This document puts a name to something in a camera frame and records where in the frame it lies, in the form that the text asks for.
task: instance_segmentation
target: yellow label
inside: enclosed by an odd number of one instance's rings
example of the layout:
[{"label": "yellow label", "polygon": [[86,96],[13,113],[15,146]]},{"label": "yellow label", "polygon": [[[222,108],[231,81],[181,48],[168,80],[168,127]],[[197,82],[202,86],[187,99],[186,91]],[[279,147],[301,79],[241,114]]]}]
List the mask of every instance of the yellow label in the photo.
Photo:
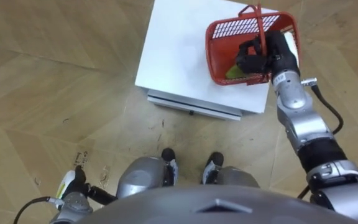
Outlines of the yellow label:
[{"label": "yellow label", "polygon": [[65,188],[65,186],[66,186],[65,184],[62,184],[62,186],[60,186],[59,190],[57,191],[56,198],[60,198],[62,196],[62,191]]}]

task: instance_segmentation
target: basket handle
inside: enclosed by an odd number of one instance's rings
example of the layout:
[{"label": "basket handle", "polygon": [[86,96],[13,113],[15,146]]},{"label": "basket handle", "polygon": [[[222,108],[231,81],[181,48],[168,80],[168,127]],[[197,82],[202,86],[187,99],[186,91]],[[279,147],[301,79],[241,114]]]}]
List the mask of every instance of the basket handle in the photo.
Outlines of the basket handle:
[{"label": "basket handle", "polygon": [[242,14],[248,8],[253,9],[254,13],[256,15],[256,20],[257,20],[258,27],[259,27],[259,37],[260,37],[260,45],[261,45],[261,48],[262,48],[262,55],[266,56],[267,55],[267,49],[266,49],[265,31],[264,31],[264,26],[263,26],[263,21],[262,21],[262,7],[261,7],[260,3],[258,3],[257,7],[255,7],[253,5],[248,5],[247,7],[243,8],[243,10],[241,10],[239,12],[239,17],[241,17]]}]

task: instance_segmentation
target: red basket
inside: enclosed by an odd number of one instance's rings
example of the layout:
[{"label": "red basket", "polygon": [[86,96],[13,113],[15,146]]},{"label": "red basket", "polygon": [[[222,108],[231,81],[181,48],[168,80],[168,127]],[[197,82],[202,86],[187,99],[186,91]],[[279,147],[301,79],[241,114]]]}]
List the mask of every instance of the red basket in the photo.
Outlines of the red basket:
[{"label": "red basket", "polygon": [[[249,7],[254,11],[243,13]],[[219,85],[238,83],[253,85],[269,82],[270,74],[252,74],[247,78],[226,79],[226,72],[235,64],[239,45],[245,41],[252,40],[259,35],[261,37],[262,54],[266,56],[264,32],[268,30],[292,32],[298,47],[298,55],[300,55],[296,22],[292,15],[286,12],[262,14],[260,4],[257,5],[257,8],[249,5],[239,12],[238,17],[215,21],[209,25],[206,30],[206,57],[212,79]],[[250,48],[249,53],[255,54],[255,50]]]}]

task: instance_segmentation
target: parquet floor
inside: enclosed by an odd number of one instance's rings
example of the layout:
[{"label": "parquet floor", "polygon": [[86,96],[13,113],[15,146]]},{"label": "parquet floor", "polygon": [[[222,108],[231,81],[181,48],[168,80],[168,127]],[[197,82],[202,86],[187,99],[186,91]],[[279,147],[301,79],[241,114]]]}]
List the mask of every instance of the parquet floor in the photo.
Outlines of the parquet floor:
[{"label": "parquet floor", "polygon": [[[358,164],[358,0],[262,5],[298,19],[302,76],[317,77],[344,117],[337,140]],[[152,6],[153,0],[0,0],[1,224],[30,199],[54,195],[77,163],[85,163],[90,182],[114,193],[131,161],[165,147],[177,152],[181,184],[197,182],[209,154],[221,151],[227,165],[252,173],[263,189],[296,195],[305,186],[272,92],[264,114],[240,122],[146,101],[134,80]],[[315,107],[337,125],[326,108]],[[21,223],[47,223],[54,213],[34,205]]]}]

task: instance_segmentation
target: black cable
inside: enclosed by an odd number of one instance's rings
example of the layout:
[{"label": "black cable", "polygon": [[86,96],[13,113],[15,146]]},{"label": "black cable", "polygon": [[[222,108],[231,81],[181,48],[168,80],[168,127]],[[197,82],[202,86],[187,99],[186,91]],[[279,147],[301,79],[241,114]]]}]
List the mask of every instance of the black cable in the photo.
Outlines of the black cable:
[{"label": "black cable", "polygon": [[33,200],[27,202],[27,203],[19,210],[19,212],[17,213],[17,215],[16,215],[16,217],[15,217],[15,219],[14,219],[14,221],[13,221],[13,224],[17,224],[17,221],[19,221],[20,216],[22,215],[22,213],[24,212],[24,210],[25,210],[28,206],[30,206],[30,205],[32,205],[32,204],[34,204],[34,203],[38,203],[38,202],[48,202],[49,199],[50,199],[50,197],[39,197],[39,198],[35,198],[35,199],[33,199]]},{"label": "black cable", "polygon": [[[337,110],[335,110],[335,108],[333,106],[331,106],[326,99],[324,99],[323,95],[320,92],[320,89],[318,88],[318,85],[313,85],[311,86],[311,90],[313,91],[313,93],[317,96],[318,100],[325,106],[327,107],[327,109],[330,110],[330,112],[332,112],[332,114],[335,115],[335,117],[338,119],[339,124],[336,127],[336,129],[333,131],[333,134],[337,134],[342,128],[343,128],[343,118],[342,116],[338,113]],[[303,197],[305,197],[305,195],[310,191],[310,187],[309,185],[306,186],[302,192],[298,195],[298,199],[303,199]]]},{"label": "black cable", "polygon": [[327,109],[330,110],[330,112],[332,112],[332,114],[335,115],[335,117],[338,119],[339,124],[338,127],[333,131],[333,134],[337,134],[343,127],[343,118],[342,116],[338,113],[338,111],[335,110],[335,108],[333,106],[331,106],[323,97],[323,95],[320,92],[320,89],[318,88],[318,85],[314,85],[311,87],[311,90],[313,91],[313,93],[317,96],[318,100],[325,106],[327,107]]},{"label": "black cable", "polygon": [[305,187],[305,189],[303,189],[302,192],[298,195],[297,198],[298,199],[303,199],[305,197],[305,195],[309,192],[309,190],[310,190],[310,187],[309,187],[309,185],[307,185]]}]

